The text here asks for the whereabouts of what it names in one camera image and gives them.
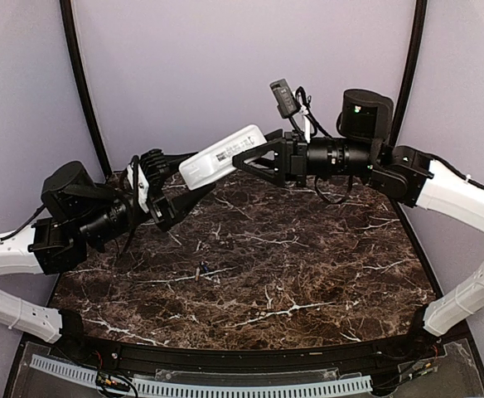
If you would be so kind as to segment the white remote control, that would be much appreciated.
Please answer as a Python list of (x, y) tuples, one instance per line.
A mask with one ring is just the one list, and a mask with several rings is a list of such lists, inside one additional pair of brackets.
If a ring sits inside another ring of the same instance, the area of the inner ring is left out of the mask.
[(260, 128), (250, 124), (183, 161), (179, 173), (186, 187), (196, 190), (232, 173), (234, 156), (266, 142)]

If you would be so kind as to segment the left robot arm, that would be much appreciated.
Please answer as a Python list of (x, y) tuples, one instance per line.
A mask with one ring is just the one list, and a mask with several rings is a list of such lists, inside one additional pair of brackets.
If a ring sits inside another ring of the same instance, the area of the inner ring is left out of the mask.
[[(108, 242), (121, 235), (131, 240), (147, 221), (169, 231), (215, 187), (207, 184), (172, 199), (164, 195), (165, 181), (189, 157), (159, 149), (134, 156), (123, 172), (129, 187), (94, 182), (80, 161), (64, 164), (44, 181), (35, 213), (0, 235), (0, 275), (63, 274), (86, 261), (88, 248), (103, 253)], [(77, 362), (94, 354), (81, 316), (71, 310), (41, 307), (0, 289), (0, 323), (60, 344)]]

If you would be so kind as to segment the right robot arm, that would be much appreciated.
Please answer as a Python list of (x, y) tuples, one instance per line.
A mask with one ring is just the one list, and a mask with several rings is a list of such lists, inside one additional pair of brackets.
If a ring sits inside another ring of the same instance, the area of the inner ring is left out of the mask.
[[(363, 89), (343, 93), (337, 121), (340, 138), (303, 138), (273, 132), (266, 143), (233, 157), (232, 163), (278, 187), (304, 186), (306, 178), (357, 177), (362, 183), (409, 207), (450, 216), (484, 233), (484, 185), (446, 160), (409, 146), (392, 146), (390, 98)], [(416, 360), (440, 337), (484, 307), (484, 261), (455, 289), (419, 310), (419, 324), (400, 341), (399, 351)]]

